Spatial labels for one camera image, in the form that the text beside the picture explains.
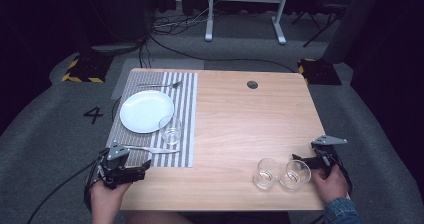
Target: gray striped placemat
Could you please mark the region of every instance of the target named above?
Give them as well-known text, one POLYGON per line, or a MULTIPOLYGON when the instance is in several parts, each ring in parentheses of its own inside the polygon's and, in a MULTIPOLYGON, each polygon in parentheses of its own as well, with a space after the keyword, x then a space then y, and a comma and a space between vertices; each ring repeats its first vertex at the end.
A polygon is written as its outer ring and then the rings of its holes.
POLYGON ((136 146, 159 147, 181 150, 175 154, 155 154, 147 151, 131 150, 127 160, 127 166, 140 166, 145 161, 151 159, 152 166, 155 167, 193 167, 194 151, 194 129, 197 97, 197 73, 177 73, 177 72, 142 72, 132 70, 128 76, 121 102, 115 115, 112 130, 110 132, 107 147, 114 141, 136 146), (140 88, 141 83, 172 84, 179 80, 183 83, 179 88, 140 88), (128 130, 119 118, 119 112, 125 100, 137 92, 145 90, 157 90, 167 94, 174 102, 175 114, 182 122, 182 139, 174 145, 166 145, 158 131, 141 134, 128 130))

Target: clear glass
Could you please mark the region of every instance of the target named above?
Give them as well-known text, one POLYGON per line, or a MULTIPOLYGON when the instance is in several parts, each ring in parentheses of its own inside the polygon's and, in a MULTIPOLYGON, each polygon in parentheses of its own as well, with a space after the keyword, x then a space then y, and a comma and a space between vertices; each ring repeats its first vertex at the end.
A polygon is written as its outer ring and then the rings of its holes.
POLYGON ((166 116, 159 121, 159 133, 165 144, 175 145, 181 140, 181 121, 178 116, 166 116))
POLYGON ((253 176, 253 182, 261 189, 269 189, 280 178, 280 169, 276 160, 271 158, 262 159, 258 163, 258 168, 253 176))
POLYGON ((290 160, 284 170, 280 183, 289 191, 295 191, 311 179, 311 170, 306 163, 290 160))

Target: sleeve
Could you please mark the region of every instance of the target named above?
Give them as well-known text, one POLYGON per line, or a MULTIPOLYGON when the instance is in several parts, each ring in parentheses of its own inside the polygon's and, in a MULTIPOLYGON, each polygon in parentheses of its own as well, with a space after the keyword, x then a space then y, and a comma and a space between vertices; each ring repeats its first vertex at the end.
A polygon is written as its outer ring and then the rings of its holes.
POLYGON ((353 202, 346 198, 336 198, 325 206, 324 223, 326 224, 362 224, 353 202))

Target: printed number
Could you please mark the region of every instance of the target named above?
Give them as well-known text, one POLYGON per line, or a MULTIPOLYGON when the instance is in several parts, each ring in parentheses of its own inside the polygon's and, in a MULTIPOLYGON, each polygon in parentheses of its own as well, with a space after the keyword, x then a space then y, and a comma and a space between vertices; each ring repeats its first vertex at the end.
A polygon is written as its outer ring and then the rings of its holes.
POLYGON ((95 107, 89 110, 88 112, 84 113, 84 116, 93 117, 93 120, 91 121, 91 124, 93 125, 94 123, 96 123, 97 117, 103 116, 103 114, 100 114, 99 112, 100 112, 100 108, 95 107))

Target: person's hand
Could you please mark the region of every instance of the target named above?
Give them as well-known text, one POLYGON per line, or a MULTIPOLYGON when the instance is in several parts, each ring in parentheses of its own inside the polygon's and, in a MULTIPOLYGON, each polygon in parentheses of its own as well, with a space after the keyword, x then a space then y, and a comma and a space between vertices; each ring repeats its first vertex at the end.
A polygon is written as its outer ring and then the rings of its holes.
POLYGON ((113 223, 121 207, 122 198, 131 183, 117 186, 114 190, 97 181, 91 188, 92 223, 113 223))
POLYGON ((327 178, 324 170, 313 170, 312 179, 315 181, 318 194, 325 204, 336 198, 346 198, 348 185, 338 165, 333 166, 327 178))

